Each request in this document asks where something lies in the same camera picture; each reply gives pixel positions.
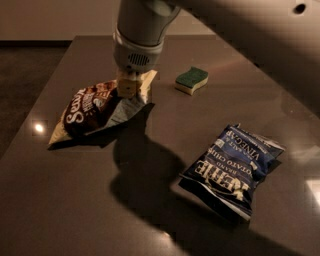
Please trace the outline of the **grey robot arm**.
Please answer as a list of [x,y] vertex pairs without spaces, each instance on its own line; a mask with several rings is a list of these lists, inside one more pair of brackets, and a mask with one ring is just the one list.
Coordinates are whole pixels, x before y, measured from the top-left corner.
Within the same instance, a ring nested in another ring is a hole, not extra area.
[[121,0],[113,35],[120,70],[153,69],[180,10],[320,113],[320,0]]

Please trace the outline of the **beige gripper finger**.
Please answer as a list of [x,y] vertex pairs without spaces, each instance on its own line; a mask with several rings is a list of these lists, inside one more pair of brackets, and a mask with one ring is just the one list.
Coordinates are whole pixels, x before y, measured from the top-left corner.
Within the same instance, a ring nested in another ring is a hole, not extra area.
[[119,70],[116,84],[119,97],[132,98],[142,85],[141,74],[135,71]]

